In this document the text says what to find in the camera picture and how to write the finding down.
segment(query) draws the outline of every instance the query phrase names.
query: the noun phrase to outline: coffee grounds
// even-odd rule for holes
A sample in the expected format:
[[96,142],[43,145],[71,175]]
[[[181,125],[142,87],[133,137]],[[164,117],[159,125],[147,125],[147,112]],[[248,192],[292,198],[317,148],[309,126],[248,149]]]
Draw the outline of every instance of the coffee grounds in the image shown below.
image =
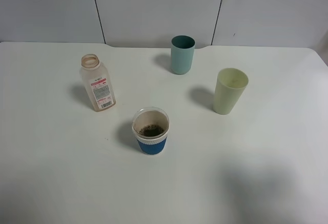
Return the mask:
[[164,129],[159,125],[148,125],[143,127],[139,134],[145,137],[154,137],[164,132]]

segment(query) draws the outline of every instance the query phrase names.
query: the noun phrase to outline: pale yellow cup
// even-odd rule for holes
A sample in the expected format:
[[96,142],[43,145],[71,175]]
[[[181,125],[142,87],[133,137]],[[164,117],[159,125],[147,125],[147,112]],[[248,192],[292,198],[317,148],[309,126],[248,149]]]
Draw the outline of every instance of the pale yellow cup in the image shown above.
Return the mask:
[[217,75],[213,109],[227,115],[234,108],[248,84],[247,75],[239,69],[222,69]]

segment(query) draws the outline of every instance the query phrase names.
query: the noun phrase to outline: white wall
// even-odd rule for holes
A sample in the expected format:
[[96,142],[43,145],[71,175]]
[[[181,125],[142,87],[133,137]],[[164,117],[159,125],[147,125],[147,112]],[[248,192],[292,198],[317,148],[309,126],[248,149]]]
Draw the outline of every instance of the white wall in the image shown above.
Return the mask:
[[97,0],[106,43],[167,47],[187,34],[196,47],[211,44],[220,0]]
[[0,41],[103,43],[94,0],[0,0]]
[[315,47],[328,0],[223,0],[214,45]]

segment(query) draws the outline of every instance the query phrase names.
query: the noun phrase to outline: white table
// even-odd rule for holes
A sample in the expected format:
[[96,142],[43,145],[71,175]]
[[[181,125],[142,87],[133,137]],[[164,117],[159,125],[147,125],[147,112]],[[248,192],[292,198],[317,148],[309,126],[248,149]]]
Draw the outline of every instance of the white table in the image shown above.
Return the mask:
[[[104,112],[92,110],[78,73],[87,53],[111,76],[117,104]],[[327,223],[328,68],[320,57],[210,46],[175,75],[169,53],[0,44],[1,223]],[[250,82],[222,116],[211,101],[226,67]],[[146,106],[171,121],[156,156],[141,153],[131,133]]]

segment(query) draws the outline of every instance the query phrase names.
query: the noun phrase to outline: cup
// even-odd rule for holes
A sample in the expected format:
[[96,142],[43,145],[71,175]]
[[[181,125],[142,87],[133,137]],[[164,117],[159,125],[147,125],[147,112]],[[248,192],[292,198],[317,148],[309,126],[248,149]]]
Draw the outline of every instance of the cup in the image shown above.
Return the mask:
[[[159,126],[161,133],[156,136],[145,136],[142,131],[149,126]],[[136,136],[141,150],[148,155],[156,155],[163,150],[169,128],[170,121],[168,115],[156,107],[147,107],[139,110],[132,120],[132,132]]]
[[171,41],[171,69],[176,74],[186,74],[193,61],[195,41],[185,35],[176,36]]
[[227,115],[234,108],[248,84],[247,75],[239,69],[222,69],[217,75],[213,109]]

